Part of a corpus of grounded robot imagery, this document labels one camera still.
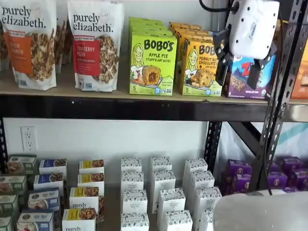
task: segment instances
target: black cable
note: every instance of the black cable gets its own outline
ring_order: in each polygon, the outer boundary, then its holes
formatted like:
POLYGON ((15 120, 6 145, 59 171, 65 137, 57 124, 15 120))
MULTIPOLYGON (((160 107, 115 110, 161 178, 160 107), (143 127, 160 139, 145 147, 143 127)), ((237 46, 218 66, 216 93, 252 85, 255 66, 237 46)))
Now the black cable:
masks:
POLYGON ((232 7, 227 7, 227 8, 210 8, 205 6, 202 0, 199 0, 199 2, 202 8, 209 12, 228 12, 228 11, 236 12, 239 9, 239 3, 235 4, 232 7))
POLYGON ((282 21, 282 16, 280 13, 280 10, 278 10, 278 18, 280 19, 280 35, 281 35, 281 48, 280 48, 280 61, 279 61, 279 65, 278 65, 278 71, 277 71, 277 79, 276 79, 276 84, 275 86, 273 86, 273 105, 271 108, 271 112, 270 112, 270 116, 269 116, 269 124, 268 127, 266 128, 266 135, 265 135, 265 143, 264 143, 264 147, 263 147, 263 171, 264 171, 264 177, 265 177, 265 181, 266 181, 266 186, 268 188, 269 194, 272 196, 272 192, 271 189, 269 188, 269 184, 268 184, 268 172, 267 172, 267 165, 266 165, 266 160, 267 160, 267 147, 268 147, 268 140, 269 140, 269 134, 270 134, 270 127, 272 124, 272 119, 273 119, 273 115, 275 112, 275 108, 276 108, 276 95, 277 95, 277 89, 278 89, 278 84, 279 84, 279 76, 280 76, 280 72, 281 72, 281 63, 282 63, 282 53, 283 53, 283 21, 282 21))

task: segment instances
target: pumpkin granola bag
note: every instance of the pumpkin granola bag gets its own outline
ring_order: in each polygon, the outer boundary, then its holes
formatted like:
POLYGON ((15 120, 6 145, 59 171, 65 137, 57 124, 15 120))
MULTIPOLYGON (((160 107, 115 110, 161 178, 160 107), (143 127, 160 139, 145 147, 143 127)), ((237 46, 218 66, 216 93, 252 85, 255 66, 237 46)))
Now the pumpkin granola bag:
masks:
POLYGON ((20 88, 56 87, 54 0, 0 0, 0 16, 15 81, 20 88))
POLYGON ((116 90, 124 7, 101 0, 68 0, 68 18, 74 36, 76 88, 116 90))

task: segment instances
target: electrical outlet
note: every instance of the electrical outlet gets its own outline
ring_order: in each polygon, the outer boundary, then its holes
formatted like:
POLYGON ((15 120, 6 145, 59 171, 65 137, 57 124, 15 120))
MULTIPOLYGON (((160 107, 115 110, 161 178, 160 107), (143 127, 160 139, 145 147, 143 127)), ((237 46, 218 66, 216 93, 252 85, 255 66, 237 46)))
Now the electrical outlet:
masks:
POLYGON ((35 127, 20 127, 25 152, 34 153, 37 150, 35 127))

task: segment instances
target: orange label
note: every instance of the orange label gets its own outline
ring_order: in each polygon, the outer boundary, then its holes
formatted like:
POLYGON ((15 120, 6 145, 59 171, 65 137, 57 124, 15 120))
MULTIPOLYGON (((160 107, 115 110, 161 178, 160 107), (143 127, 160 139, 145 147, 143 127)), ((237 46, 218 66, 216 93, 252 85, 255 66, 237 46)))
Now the orange label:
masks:
POLYGON ((5 32, 4 38, 14 69, 31 75, 31 38, 22 31, 5 32))

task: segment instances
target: white wall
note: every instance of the white wall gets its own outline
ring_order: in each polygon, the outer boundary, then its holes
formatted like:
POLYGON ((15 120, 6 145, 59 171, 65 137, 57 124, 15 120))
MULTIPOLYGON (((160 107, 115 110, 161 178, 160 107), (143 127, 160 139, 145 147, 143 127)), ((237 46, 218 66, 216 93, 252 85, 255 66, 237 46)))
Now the white wall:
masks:
POLYGON ((148 179, 149 158, 170 156, 177 179, 184 160, 204 154, 207 124, 204 122, 120 121, 5 118, 9 154, 23 153, 21 126, 34 126, 38 158, 67 158, 68 182, 77 181, 79 160, 105 160, 106 183, 120 181, 120 159, 142 157, 148 179))

